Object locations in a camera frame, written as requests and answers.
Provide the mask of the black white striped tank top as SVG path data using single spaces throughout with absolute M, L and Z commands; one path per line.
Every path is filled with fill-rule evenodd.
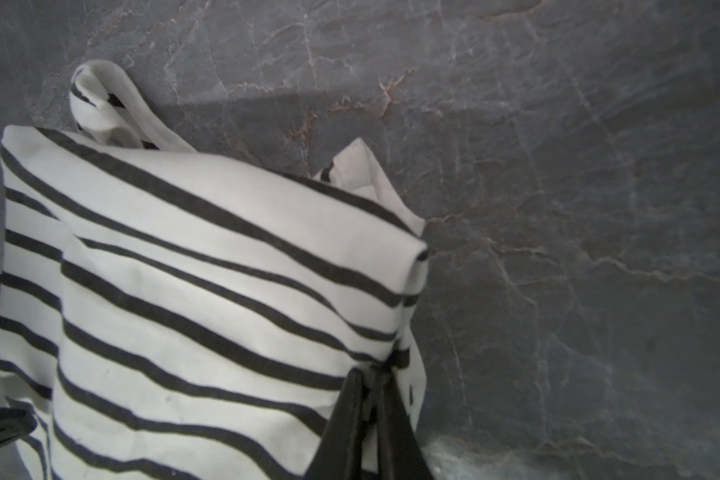
M 424 403 L 430 250 L 368 145 L 312 177 L 204 154 L 106 60 L 69 101 L 75 132 L 0 145 L 0 379 L 37 421 L 29 475 L 303 479 L 358 369 L 361 478 L 381 479 L 378 371 L 414 434 Z

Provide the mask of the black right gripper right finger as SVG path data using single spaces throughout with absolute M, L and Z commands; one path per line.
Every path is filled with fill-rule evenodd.
M 375 385 L 377 462 L 381 479 L 433 480 L 416 441 L 394 373 L 379 370 Z

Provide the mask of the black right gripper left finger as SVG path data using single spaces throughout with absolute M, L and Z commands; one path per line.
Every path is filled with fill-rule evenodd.
M 304 480 L 358 480 L 362 477 L 364 377 L 351 370 L 340 391 Z

